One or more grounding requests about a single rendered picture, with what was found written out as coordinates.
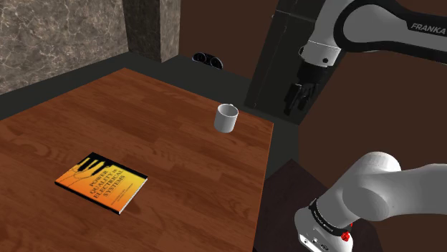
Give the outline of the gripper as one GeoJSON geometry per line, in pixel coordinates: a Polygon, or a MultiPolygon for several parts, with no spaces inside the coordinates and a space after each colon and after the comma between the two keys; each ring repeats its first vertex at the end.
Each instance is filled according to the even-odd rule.
{"type": "Polygon", "coordinates": [[[316,86],[325,84],[330,77],[329,68],[302,61],[297,70],[297,83],[292,83],[284,98],[284,114],[290,115],[299,98],[299,109],[304,109],[312,98],[316,86]]]}

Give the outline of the tall dark cabinet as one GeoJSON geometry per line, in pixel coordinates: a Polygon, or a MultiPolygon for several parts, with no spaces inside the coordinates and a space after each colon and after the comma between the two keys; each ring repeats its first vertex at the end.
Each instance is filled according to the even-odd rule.
{"type": "Polygon", "coordinates": [[[284,114],[284,98],[291,83],[297,81],[304,46],[325,0],[279,0],[261,51],[244,104],[260,112],[298,125],[309,112],[328,82],[333,69],[327,70],[316,92],[303,110],[296,107],[284,114]]]}

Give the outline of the white cup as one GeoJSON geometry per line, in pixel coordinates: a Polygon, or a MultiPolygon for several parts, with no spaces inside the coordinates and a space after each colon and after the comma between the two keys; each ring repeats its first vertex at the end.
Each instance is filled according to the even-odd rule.
{"type": "Polygon", "coordinates": [[[232,104],[221,104],[217,107],[214,128],[222,133],[230,133],[236,124],[239,110],[232,104]]]}

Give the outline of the black round double object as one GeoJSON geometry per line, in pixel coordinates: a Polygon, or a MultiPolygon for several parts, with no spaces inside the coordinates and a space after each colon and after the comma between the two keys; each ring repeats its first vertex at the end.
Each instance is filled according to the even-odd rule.
{"type": "Polygon", "coordinates": [[[207,64],[216,69],[223,69],[222,61],[218,57],[215,57],[211,54],[207,54],[204,52],[196,52],[191,59],[195,62],[201,62],[207,64]]]}

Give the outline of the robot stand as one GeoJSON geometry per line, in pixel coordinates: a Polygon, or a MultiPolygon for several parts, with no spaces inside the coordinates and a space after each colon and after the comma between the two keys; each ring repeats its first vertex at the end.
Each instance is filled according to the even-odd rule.
{"type": "Polygon", "coordinates": [[[253,252],[335,252],[322,239],[305,235],[300,241],[294,224],[294,215],[300,208],[311,213],[311,219],[323,222],[321,229],[330,237],[353,243],[352,252],[384,252],[375,227],[359,219],[346,226],[334,227],[320,215],[320,204],[311,206],[314,199],[327,191],[318,179],[293,160],[288,161],[264,182],[253,252]]]}

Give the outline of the brown wooden table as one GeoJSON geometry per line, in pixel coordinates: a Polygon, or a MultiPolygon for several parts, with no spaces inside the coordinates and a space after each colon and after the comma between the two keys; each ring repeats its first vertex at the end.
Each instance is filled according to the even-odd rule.
{"type": "Polygon", "coordinates": [[[0,252],[251,252],[273,124],[120,69],[0,120],[0,252]],[[55,180],[91,152],[147,176],[119,215],[55,180]]]}

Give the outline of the orange and black book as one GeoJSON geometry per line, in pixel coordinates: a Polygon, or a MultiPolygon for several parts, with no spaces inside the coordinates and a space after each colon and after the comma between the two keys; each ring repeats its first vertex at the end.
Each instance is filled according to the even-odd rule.
{"type": "Polygon", "coordinates": [[[91,152],[55,184],[120,215],[148,176],[91,152]]]}

